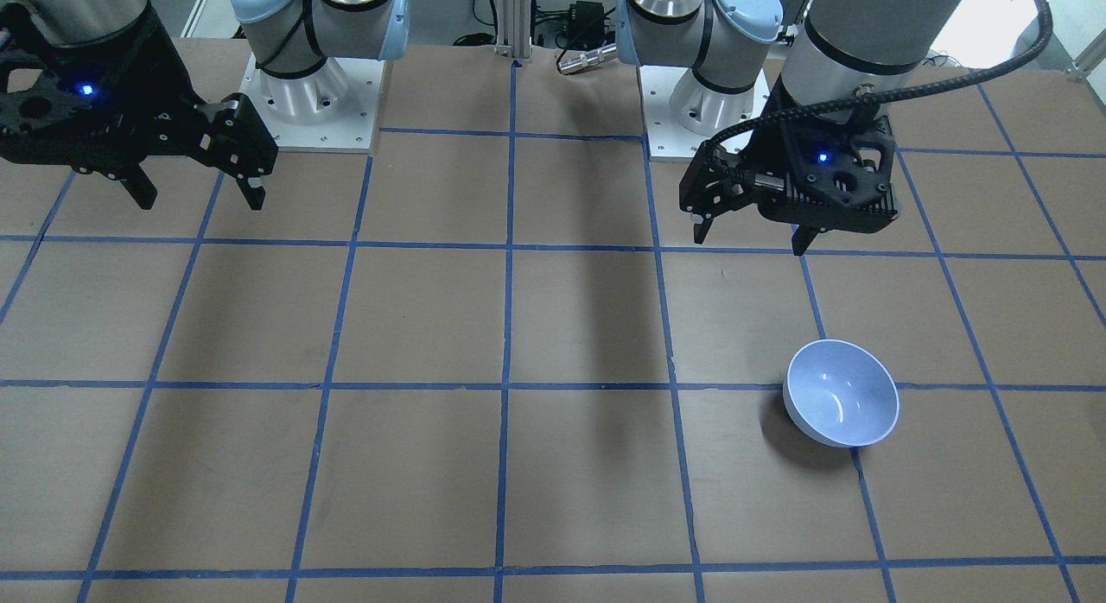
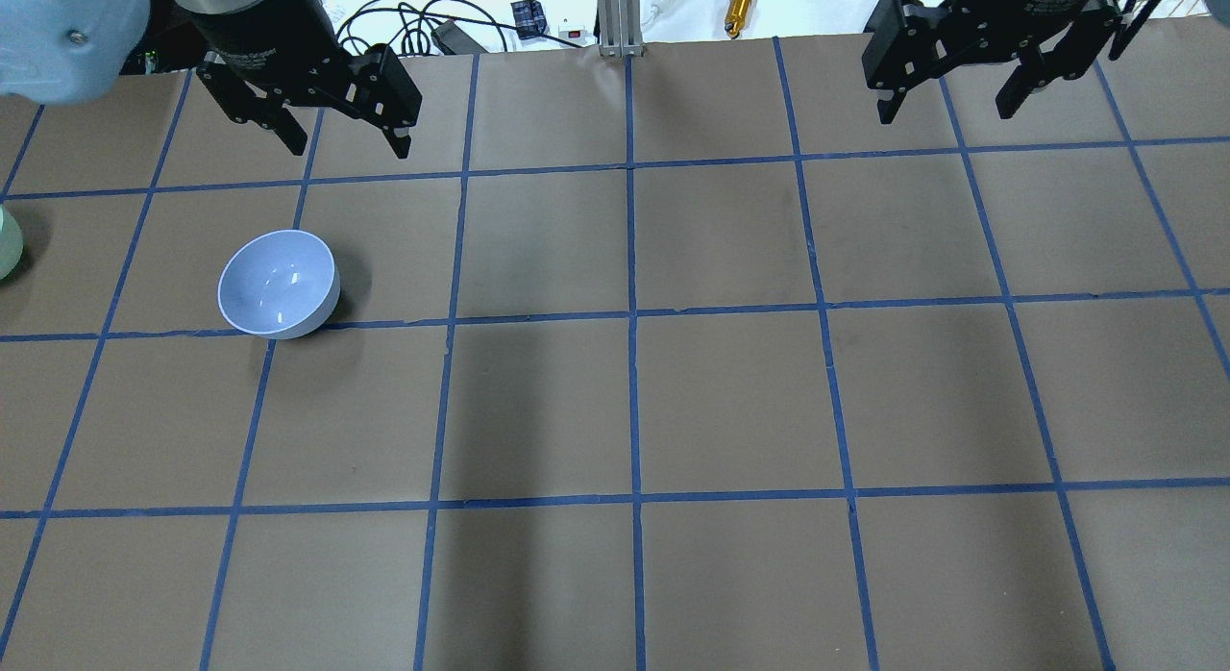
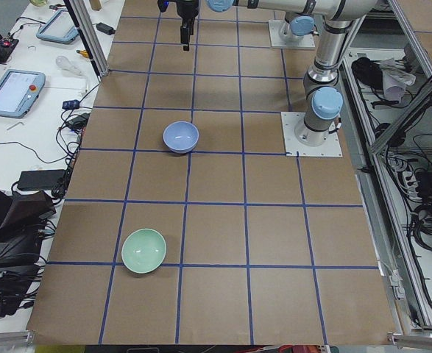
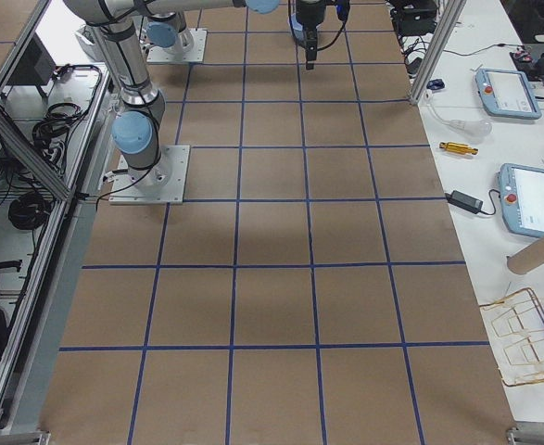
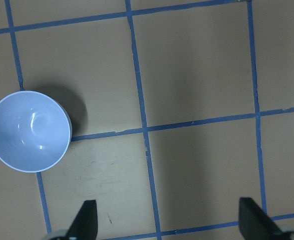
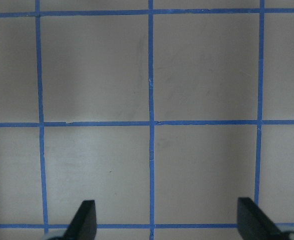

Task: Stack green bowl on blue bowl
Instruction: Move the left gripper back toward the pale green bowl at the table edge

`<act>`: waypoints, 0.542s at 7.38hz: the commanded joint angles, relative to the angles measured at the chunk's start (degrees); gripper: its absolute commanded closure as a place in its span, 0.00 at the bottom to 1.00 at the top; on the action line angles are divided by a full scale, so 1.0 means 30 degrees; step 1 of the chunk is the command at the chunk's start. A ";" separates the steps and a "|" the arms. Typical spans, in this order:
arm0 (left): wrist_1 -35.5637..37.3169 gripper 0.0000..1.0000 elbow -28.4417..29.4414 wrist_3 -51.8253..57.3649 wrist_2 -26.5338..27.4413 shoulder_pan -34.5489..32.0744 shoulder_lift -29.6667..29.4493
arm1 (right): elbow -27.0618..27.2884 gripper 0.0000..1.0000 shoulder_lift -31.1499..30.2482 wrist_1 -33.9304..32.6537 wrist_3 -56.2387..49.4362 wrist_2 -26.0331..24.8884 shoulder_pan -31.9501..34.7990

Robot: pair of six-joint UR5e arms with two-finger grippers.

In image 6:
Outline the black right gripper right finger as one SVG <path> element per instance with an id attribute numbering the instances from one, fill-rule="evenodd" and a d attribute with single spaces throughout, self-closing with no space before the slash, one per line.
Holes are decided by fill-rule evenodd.
<path id="1" fill-rule="evenodd" d="M 237 200 L 237 230 L 243 240 L 287 239 L 287 235 L 249 197 Z"/>

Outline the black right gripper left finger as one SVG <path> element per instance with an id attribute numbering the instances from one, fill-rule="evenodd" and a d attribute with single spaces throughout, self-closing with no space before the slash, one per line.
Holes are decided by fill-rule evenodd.
<path id="1" fill-rule="evenodd" d="M 97 233 L 96 206 L 94 200 L 82 201 L 63 235 L 64 240 L 94 240 Z"/>

